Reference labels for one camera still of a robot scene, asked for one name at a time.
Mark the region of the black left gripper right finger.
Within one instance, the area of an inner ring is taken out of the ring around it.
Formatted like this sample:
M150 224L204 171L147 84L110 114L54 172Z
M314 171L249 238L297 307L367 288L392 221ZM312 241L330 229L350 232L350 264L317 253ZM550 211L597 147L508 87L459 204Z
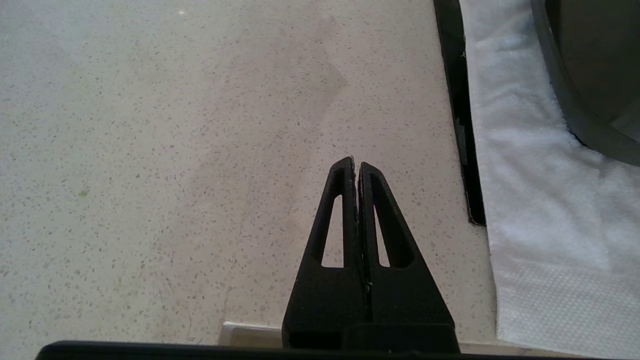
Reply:
M384 353L459 353L455 322L384 174L359 169L359 239L366 315L358 348Z

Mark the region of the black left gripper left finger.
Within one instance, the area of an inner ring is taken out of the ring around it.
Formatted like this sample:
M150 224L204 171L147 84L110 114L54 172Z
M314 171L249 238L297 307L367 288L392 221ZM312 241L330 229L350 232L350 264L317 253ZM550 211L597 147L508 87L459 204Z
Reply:
M366 320L355 178L352 157L329 169L282 321L285 349L342 349L345 329ZM336 198L342 198L343 265L330 268L322 260Z

